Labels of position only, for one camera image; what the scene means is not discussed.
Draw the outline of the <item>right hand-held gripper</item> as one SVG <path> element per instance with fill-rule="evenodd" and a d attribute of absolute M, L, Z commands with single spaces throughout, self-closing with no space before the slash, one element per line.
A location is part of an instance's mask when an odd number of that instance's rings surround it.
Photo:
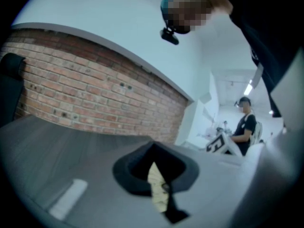
<path fill-rule="evenodd" d="M 242 156 L 239 147 L 225 133 L 218 134 L 206 145 L 206 152 L 208 153 L 225 154 L 227 151 L 231 155 Z"/>

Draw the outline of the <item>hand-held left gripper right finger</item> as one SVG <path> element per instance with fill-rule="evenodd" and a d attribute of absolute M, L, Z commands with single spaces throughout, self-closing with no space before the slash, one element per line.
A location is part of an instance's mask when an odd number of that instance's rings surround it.
<path fill-rule="evenodd" d="M 169 194 L 164 225 L 153 228 L 240 228 L 237 210 L 248 188 L 248 158 L 153 144 Z"/>

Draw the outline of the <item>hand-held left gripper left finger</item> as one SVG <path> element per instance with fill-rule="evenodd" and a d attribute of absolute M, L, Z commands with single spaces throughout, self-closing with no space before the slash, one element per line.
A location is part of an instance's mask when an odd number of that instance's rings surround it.
<path fill-rule="evenodd" d="M 30 146 L 24 201 L 43 228 L 169 228 L 147 181 L 156 149 L 156 142 L 108 150 Z"/>

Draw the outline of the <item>cream clothes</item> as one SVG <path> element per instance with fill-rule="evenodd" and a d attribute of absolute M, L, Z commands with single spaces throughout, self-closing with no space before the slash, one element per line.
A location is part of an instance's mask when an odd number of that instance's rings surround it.
<path fill-rule="evenodd" d="M 149 169 L 147 181 L 151 186 L 152 203 L 160 213 L 166 212 L 169 194 L 163 188 L 166 183 L 155 162 Z"/>

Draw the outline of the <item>white table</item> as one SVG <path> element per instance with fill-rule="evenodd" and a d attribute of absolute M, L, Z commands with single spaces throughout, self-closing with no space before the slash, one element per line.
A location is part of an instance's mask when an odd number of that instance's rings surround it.
<path fill-rule="evenodd" d="M 187 149 L 202 151 L 206 149 L 207 144 L 211 141 L 212 137 L 202 134 L 186 138 L 183 140 L 176 140 L 175 145 L 181 146 Z"/>

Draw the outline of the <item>person's grey backpack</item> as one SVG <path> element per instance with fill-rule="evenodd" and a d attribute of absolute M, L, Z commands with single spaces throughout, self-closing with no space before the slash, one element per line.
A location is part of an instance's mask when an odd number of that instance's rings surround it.
<path fill-rule="evenodd" d="M 255 129 L 250 136 L 250 146 L 259 143 L 261 136 L 262 136 L 262 131 L 263 131 L 262 123 L 259 121 L 256 121 Z"/>
<path fill-rule="evenodd" d="M 250 83 L 251 86 L 253 87 L 253 89 L 255 89 L 257 87 L 260 79 L 262 78 L 263 71 L 264 71 L 264 68 L 263 68 L 262 64 L 259 63 L 257 66 L 256 72 L 254 74 L 254 77 L 252 78 L 252 81 Z"/>

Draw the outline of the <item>person's black shirt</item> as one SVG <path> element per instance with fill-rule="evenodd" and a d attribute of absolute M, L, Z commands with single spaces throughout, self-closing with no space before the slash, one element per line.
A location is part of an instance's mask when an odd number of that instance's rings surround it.
<path fill-rule="evenodd" d="M 251 47 L 255 65 L 271 93 L 304 48 L 304 0 L 229 0 L 230 19 Z"/>

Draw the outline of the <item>black high-back chair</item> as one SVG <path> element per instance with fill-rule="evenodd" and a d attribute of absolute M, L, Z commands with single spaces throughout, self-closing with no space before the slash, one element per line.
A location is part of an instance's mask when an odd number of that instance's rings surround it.
<path fill-rule="evenodd" d="M 24 87 L 19 74 L 25 57 L 7 53 L 0 61 L 0 128 L 14 120 L 15 111 Z"/>

